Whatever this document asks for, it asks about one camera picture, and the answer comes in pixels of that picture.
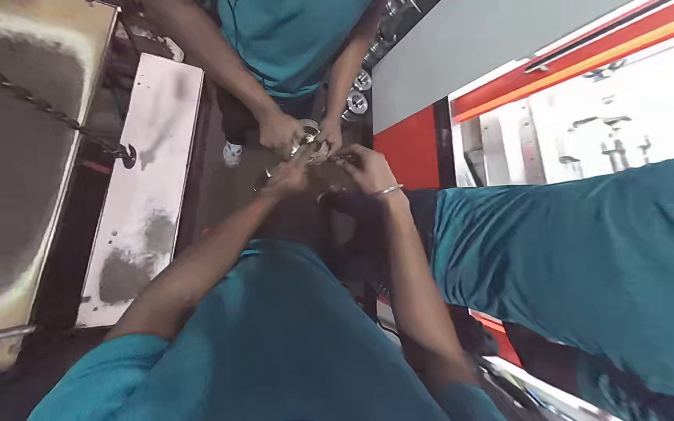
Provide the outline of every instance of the wire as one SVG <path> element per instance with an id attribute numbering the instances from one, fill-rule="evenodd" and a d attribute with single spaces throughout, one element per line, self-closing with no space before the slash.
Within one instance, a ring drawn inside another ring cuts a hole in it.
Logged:
<path id="1" fill-rule="evenodd" d="M 235 50 L 236 50 L 236 54 L 238 54 L 238 58 L 241 59 L 241 62 L 243 62 L 243 64 L 246 65 L 247 67 L 250 67 L 250 66 L 248 65 L 246 59 L 243 58 L 243 55 L 241 55 L 240 46 L 239 46 L 239 42 L 238 42 L 238 38 L 239 38 L 239 37 L 238 37 L 238 34 L 239 34 L 239 31 L 238 31 L 238 19 L 236 18 L 236 7 L 238 7 L 238 2 L 239 2 L 239 1 L 240 1 L 240 0 L 235 0 L 235 3 L 234 3 L 234 4 L 231 4 L 231 0 L 227 0 L 227 2 L 228 2 L 228 7 L 231 9 L 231 16 L 233 16 L 233 31 L 234 31 L 233 35 L 235 36 L 235 44 L 236 44 L 236 45 L 234 46 L 234 48 L 235 48 Z M 259 76 L 259 79 L 260 79 L 260 82 L 261 82 L 262 86 L 264 86 L 265 88 L 267 87 L 267 82 L 264 81 L 264 77 L 263 77 L 263 76 L 258 75 L 256 72 L 250 72 L 250 73 L 252 74 L 252 76 L 254 76 L 254 78 L 256 78 L 257 76 Z"/>
<path id="2" fill-rule="evenodd" d="M 399 333 L 397 333 L 396 330 L 389 329 L 388 327 L 386 327 L 386 326 L 384 326 L 383 324 L 381 324 L 381 320 L 379 320 L 379 318 L 376 318 L 376 323 L 379 323 L 379 327 L 381 327 L 381 329 L 384 329 L 384 330 L 386 330 L 387 332 L 393 333 L 394 336 L 397 336 L 397 339 L 398 339 L 398 340 L 401 340 L 401 338 L 399 337 Z"/>

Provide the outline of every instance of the forearm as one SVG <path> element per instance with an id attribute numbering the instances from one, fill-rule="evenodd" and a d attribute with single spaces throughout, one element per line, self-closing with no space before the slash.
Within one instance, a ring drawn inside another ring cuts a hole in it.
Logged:
<path id="1" fill-rule="evenodd" d="M 326 97 L 325 119 L 340 119 L 348 99 L 348 93 L 353 86 L 355 76 L 360 70 L 365 53 L 369 49 L 369 42 L 351 40 L 342 54 L 332 65 L 330 86 Z"/>
<path id="2" fill-rule="evenodd" d="M 176 258 L 132 302 L 106 340 L 130 333 L 172 340 L 185 316 L 238 260 L 248 239 L 277 201 L 273 195 L 257 197 Z"/>
<path id="3" fill-rule="evenodd" d="M 142 0 L 157 23 L 212 81 L 233 94 L 257 120 L 279 108 L 222 36 L 220 28 L 193 0 Z"/>
<path id="4" fill-rule="evenodd" d="M 388 233 L 392 310 L 398 327 L 422 347 L 434 387 L 474 383 L 473 369 L 459 345 L 454 323 L 426 261 L 410 203 L 400 191 L 382 197 Z"/>
<path id="5" fill-rule="evenodd" d="M 348 93 L 353 86 L 355 76 L 360 70 L 365 53 L 368 53 L 371 41 L 385 3 L 373 2 L 352 33 L 350 42 L 345 46 L 332 65 L 330 87 L 326 100 L 325 119 L 339 119 L 344 111 Z"/>

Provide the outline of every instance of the orange stripe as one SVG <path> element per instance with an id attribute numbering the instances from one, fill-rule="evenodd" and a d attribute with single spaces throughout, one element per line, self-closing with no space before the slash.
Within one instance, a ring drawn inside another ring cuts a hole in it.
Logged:
<path id="1" fill-rule="evenodd" d="M 480 320 L 480 323 L 482 323 L 483 326 L 487 326 L 493 330 L 498 330 L 501 333 L 506 333 L 506 329 L 494 321 L 486 320 L 484 318 L 479 318 L 478 320 Z"/>
<path id="2" fill-rule="evenodd" d="M 454 117 L 454 122 L 461 123 L 466 119 L 471 119 L 476 115 L 480 115 L 486 111 L 494 110 L 501 105 L 516 101 L 522 97 L 526 97 L 528 94 L 534 91 L 547 88 L 548 86 L 555 85 L 559 81 L 566 80 L 570 77 L 599 67 L 604 62 L 612 62 L 618 57 L 630 54 L 632 51 L 641 50 L 642 47 L 671 34 L 674 34 L 674 22 L 668 23 L 665 26 L 660 26 L 660 28 L 657 28 L 654 31 L 647 32 L 646 34 L 636 37 L 626 43 L 613 47 L 608 51 L 588 58 L 581 63 L 567 67 L 562 71 L 556 72 L 538 81 L 534 81 L 527 86 L 523 86 L 522 88 L 519 88 L 515 91 L 511 91 L 506 95 L 496 98 L 495 100 L 488 101 L 487 103 L 473 108 L 472 110 L 468 110 L 459 115 L 456 115 Z"/>

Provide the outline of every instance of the hand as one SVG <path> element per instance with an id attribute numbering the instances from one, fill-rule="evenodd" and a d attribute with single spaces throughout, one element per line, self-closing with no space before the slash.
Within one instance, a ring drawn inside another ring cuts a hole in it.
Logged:
<path id="1" fill-rule="evenodd" d="M 303 126 L 298 120 L 280 110 L 259 120 L 259 142 L 283 160 L 291 157 L 293 141 L 297 143 L 304 136 Z"/>
<path id="2" fill-rule="evenodd" d="M 340 119 L 324 119 L 319 124 L 319 134 L 316 141 L 326 142 L 330 146 L 327 157 L 331 157 L 339 148 L 342 148 L 342 122 Z"/>
<path id="3" fill-rule="evenodd" d="M 350 145 L 348 151 L 357 158 L 356 165 L 342 159 L 337 159 L 336 163 L 350 174 L 363 193 L 372 195 L 397 185 L 387 158 L 382 154 L 360 145 Z"/>
<path id="4" fill-rule="evenodd" d="M 261 190 L 261 194 L 273 195 L 276 198 L 284 198 L 305 190 L 308 180 L 305 177 L 305 164 L 314 153 L 316 142 L 304 146 L 296 152 L 295 156 L 275 168 L 267 185 Z"/>

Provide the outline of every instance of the chain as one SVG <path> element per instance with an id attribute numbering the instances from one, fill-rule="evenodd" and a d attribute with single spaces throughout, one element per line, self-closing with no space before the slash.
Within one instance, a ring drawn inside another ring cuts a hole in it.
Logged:
<path id="1" fill-rule="evenodd" d="M 2 72 L 0 72 L 0 88 L 9 89 L 14 93 L 15 99 L 31 103 L 37 110 L 41 110 L 51 115 L 52 118 L 69 126 L 70 129 L 80 132 L 84 139 L 97 144 L 104 152 L 111 155 L 113 158 L 121 159 L 124 163 L 124 167 L 134 167 L 137 160 L 137 151 L 132 145 L 129 145 L 129 149 L 127 150 L 126 147 L 120 143 L 110 142 L 109 140 L 95 135 L 92 130 L 80 125 L 80 122 L 76 119 L 73 119 L 62 111 L 54 110 L 53 106 L 48 101 L 36 97 L 31 91 L 24 87 L 12 83 Z"/>

